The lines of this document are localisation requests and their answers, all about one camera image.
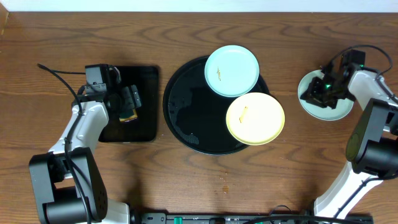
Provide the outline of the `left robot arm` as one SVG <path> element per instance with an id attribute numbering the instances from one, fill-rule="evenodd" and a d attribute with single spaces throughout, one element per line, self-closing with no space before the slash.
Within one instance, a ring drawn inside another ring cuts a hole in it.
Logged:
<path id="1" fill-rule="evenodd" d="M 60 139 L 29 162 L 41 223 L 138 223 L 128 204 L 108 198 L 93 157 L 109 114 L 132 119 L 141 106 L 136 86 L 107 90 L 85 86 L 75 95 L 72 117 Z"/>

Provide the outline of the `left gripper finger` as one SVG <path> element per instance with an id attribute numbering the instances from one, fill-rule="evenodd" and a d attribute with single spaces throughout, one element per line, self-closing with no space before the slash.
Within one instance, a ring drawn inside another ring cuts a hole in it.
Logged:
<path id="1" fill-rule="evenodd" d="M 122 96 L 124 99 L 124 106 L 123 106 L 123 112 L 133 110 L 134 109 L 134 94 L 132 90 L 125 86 L 122 89 Z"/>
<path id="2" fill-rule="evenodd" d="M 141 98 L 140 98 L 139 93 L 138 93 L 137 86 L 131 85 L 130 86 L 130 91 L 131 91 L 131 97 L 132 97 L 132 101 L 134 103 L 134 107 L 135 108 L 141 107 L 142 106 L 142 102 L 141 102 Z"/>

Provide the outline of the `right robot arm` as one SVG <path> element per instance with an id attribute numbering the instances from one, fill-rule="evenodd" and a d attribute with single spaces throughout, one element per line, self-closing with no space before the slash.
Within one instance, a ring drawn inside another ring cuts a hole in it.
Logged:
<path id="1" fill-rule="evenodd" d="M 397 97 L 382 73 L 362 63 L 315 70 L 298 85 L 300 104 L 326 121 L 345 117 L 357 101 L 363 111 L 346 145 L 346 163 L 330 188 L 313 204 L 319 217 L 344 219 L 373 187 L 397 177 Z"/>

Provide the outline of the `green yellow sponge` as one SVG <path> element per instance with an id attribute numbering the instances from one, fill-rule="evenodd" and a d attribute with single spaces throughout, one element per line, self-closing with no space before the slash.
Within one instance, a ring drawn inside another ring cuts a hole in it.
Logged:
<path id="1" fill-rule="evenodd" d="M 135 109 L 128 109 L 119 114 L 119 121 L 121 123 L 129 122 L 137 119 L 137 113 Z"/>

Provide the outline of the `light blue plate front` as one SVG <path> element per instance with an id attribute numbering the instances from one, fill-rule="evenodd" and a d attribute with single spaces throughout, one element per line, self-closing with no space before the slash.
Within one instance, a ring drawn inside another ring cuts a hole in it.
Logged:
<path id="1" fill-rule="evenodd" d="M 306 74 L 300 81 L 298 85 L 298 97 L 299 102 L 302 105 L 302 108 L 311 116 L 324 120 L 324 121 L 336 121 L 344 118 L 346 115 L 350 113 L 353 108 L 354 102 L 349 99 L 339 99 L 335 109 L 331 109 L 330 107 L 321 108 L 315 105 L 311 105 L 307 103 L 305 100 L 301 100 L 300 97 L 307 90 L 310 82 L 314 77 L 323 78 L 324 74 L 321 70 L 314 70 L 308 74 Z"/>

